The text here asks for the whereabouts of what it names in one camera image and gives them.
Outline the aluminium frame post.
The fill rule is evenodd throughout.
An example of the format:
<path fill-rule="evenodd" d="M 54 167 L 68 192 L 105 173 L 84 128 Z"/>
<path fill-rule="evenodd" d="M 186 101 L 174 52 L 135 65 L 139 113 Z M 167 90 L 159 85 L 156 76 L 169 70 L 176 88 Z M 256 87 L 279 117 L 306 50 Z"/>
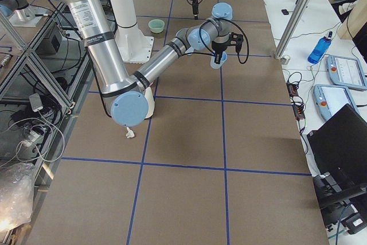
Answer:
<path fill-rule="evenodd" d="M 306 7 L 308 5 L 310 0 L 298 0 L 298 3 L 296 4 L 294 11 L 288 21 L 288 24 L 280 38 L 280 41 L 275 49 L 274 58 L 280 60 L 283 56 L 284 51 L 286 50 L 286 47 L 288 43 L 290 42 L 290 39 L 301 19 L 302 14 L 306 10 Z"/>

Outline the black power strip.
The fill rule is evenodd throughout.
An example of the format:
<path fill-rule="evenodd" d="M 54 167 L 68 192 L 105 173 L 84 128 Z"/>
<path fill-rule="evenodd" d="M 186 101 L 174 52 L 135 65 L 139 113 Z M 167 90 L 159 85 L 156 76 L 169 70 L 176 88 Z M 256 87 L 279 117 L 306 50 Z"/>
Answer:
<path fill-rule="evenodd" d="M 291 106 L 297 121 L 306 119 L 304 114 L 304 101 L 298 94 L 298 86 L 294 83 L 287 82 L 287 91 L 291 100 Z"/>

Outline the toaster white plug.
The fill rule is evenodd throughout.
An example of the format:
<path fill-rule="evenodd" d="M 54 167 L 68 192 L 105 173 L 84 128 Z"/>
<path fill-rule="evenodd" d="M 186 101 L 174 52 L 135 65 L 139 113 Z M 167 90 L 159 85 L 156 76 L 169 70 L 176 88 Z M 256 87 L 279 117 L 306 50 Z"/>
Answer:
<path fill-rule="evenodd" d="M 125 136 L 126 136 L 127 139 L 133 139 L 133 138 L 135 138 L 135 133 L 134 133 L 134 131 L 131 128 L 126 127 L 126 134 L 125 134 Z"/>

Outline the light blue cup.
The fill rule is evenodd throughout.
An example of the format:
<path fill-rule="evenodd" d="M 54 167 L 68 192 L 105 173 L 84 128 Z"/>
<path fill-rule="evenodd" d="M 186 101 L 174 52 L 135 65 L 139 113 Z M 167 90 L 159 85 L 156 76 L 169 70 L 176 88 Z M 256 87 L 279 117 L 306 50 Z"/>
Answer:
<path fill-rule="evenodd" d="M 210 66 L 213 68 L 213 69 L 220 69 L 222 67 L 222 65 L 226 62 L 227 60 L 227 53 L 226 52 L 223 52 L 222 53 L 222 56 L 221 58 L 219 58 L 219 56 L 216 56 L 216 57 L 211 57 L 211 60 L 210 60 Z"/>

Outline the clear plastic bag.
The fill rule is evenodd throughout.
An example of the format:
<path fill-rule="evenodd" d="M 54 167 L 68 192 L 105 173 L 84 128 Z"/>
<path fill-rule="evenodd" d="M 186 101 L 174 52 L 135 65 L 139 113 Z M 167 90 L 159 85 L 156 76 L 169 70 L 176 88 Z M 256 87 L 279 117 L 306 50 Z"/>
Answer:
<path fill-rule="evenodd" d="M 1 232 L 31 221 L 35 172 L 23 162 L 1 169 Z"/>

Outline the teach pendant far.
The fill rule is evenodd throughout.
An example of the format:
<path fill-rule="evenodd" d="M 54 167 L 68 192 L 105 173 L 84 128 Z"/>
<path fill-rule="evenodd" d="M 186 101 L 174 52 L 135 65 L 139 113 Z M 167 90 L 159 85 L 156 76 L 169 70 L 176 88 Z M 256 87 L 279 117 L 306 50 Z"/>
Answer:
<path fill-rule="evenodd" d="M 359 59 L 330 55 L 326 67 L 333 84 L 366 91 L 366 77 Z"/>

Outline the teach pendant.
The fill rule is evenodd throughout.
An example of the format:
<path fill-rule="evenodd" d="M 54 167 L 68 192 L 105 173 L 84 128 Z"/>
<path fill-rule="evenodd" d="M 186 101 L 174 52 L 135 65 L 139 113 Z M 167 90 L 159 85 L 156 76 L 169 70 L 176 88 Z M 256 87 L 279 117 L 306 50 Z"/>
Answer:
<path fill-rule="evenodd" d="M 319 113 L 325 121 L 346 104 L 351 105 L 352 109 L 359 113 L 348 87 L 344 85 L 316 84 L 313 88 L 313 95 Z"/>
<path fill-rule="evenodd" d="M 326 67 L 333 84 L 366 91 L 366 77 L 359 59 L 330 55 Z"/>

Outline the black laptop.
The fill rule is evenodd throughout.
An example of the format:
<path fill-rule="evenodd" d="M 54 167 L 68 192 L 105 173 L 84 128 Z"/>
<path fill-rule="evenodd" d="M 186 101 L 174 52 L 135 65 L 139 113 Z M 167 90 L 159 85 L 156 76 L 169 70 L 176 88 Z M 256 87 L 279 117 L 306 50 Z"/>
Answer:
<path fill-rule="evenodd" d="M 366 183 L 366 121 L 346 104 L 322 127 L 307 135 L 319 169 L 318 197 Z"/>

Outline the cream toaster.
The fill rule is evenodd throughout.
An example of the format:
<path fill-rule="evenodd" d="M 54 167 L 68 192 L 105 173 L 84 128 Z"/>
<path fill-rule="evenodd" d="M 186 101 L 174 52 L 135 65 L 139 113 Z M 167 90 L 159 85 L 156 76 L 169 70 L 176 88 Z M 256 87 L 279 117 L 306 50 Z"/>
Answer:
<path fill-rule="evenodd" d="M 152 117 L 154 113 L 154 109 L 155 109 L 154 95 L 153 95 L 151 87 L 147 87 L 145 89 L 144 97 L 147 100 L 147 104 L 148 104 L 148 111 L 147 111 L 147 115 L 145 118 L 148 119 Z"/>

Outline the blue water bottle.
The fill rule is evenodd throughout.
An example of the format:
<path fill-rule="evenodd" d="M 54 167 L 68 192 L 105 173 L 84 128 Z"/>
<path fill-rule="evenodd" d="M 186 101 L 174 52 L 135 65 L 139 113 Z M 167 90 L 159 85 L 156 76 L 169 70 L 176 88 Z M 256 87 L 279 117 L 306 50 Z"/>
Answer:
<path fill-rule="evenodd" d="M 317 64 L 321 58 L 324 56 L 326 51 L 331 45 L 333 32 L 329 31 L 329 33 L 325 36 L 323 36 L 316 44 L 313 51 L 308 56 L 307 60 L 308 62 L 312 64 Z"/>

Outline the green bowl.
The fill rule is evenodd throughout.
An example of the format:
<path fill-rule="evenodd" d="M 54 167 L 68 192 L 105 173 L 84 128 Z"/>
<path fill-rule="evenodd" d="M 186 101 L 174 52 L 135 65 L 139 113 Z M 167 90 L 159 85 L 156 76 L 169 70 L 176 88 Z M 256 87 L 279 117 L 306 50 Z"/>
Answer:
<path fill-rule="evenodd" d="M 149 21 L 148 26 L 152 33 L 162 33 L 165 27 L 165 22 L 160 19 L 153 19 Z"/>

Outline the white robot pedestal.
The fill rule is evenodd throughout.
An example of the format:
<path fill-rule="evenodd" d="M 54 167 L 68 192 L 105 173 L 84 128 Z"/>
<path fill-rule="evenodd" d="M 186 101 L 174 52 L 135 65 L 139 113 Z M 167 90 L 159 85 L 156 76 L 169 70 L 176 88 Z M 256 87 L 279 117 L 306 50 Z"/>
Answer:
<path fill-rule="evenodd" d="M 136 19 L 133 0 L 110 0 L 118 29 L 115 41 L 124 62 L 143 64 L 149 61 L 154 38 L 145 36 Z"/>

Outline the teach pendant near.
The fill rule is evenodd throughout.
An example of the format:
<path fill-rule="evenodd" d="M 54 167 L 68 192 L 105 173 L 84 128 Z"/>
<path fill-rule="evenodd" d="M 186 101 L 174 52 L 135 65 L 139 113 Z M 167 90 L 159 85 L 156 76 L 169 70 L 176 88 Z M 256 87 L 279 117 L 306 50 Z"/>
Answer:
<path fill-rule="evenodd" d="M 325 121 L 346 104 L 351 105 L 352 109 L 359 113 L 348 87 L 344 85 L 316 84 L 313 88 L 313 95 L 319 113 Z"/>

